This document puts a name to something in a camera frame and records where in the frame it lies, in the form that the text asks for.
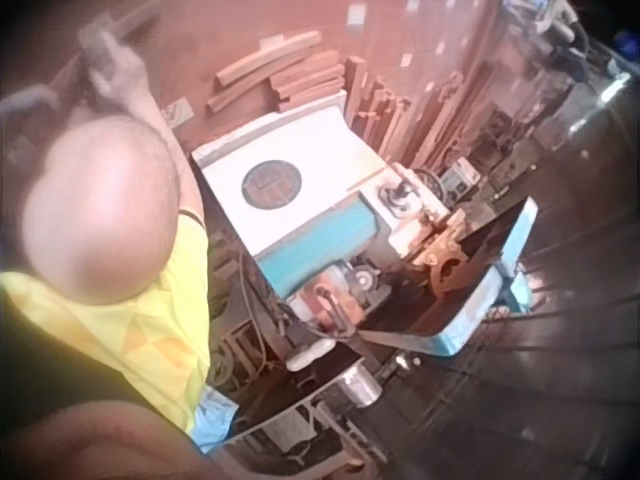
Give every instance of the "wood pile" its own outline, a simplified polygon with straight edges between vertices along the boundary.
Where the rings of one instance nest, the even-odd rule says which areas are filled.
[[[385,161],[395,157],[408,127],[411,101],[397,98],[367,63],[348,57],[344,68],[347,103],[345,121]]]
[[[207,101],[219,112],[261,82],[268,81],[276,110],[285,112],[338,93],[344,66],[335,50],[316,52],[319,32],[306,32],[247,55],[216,74],[222,89]]]

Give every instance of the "woodworking machine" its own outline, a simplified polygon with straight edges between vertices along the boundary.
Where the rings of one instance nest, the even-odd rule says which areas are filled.
[[[300,345],[289,370],[353,336],[451,356],[495,305],[527,310],[518,257],[533,200],[469,236],[464,212],[427,187],[428,172],[385,163],[349,129],[343,95],[269,114],[193,153],[289,326],[323,340]],[[389,313],[407,288],[424,311]]]

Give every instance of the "foreground person's arm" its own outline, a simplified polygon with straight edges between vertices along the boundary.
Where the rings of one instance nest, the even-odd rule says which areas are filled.
[[[158,104],[149,91],[144,63],[129,47],[124,47],[109,34],[103,40],[111,61],[113,76],[107,80],[100,72],[91,71],[93,84],[103,97],[126,108],[129,113],[160,133],[167,142],[180,182],[180,208],[204,218],[202,198],[191,167],[175,135],[167,126]]]

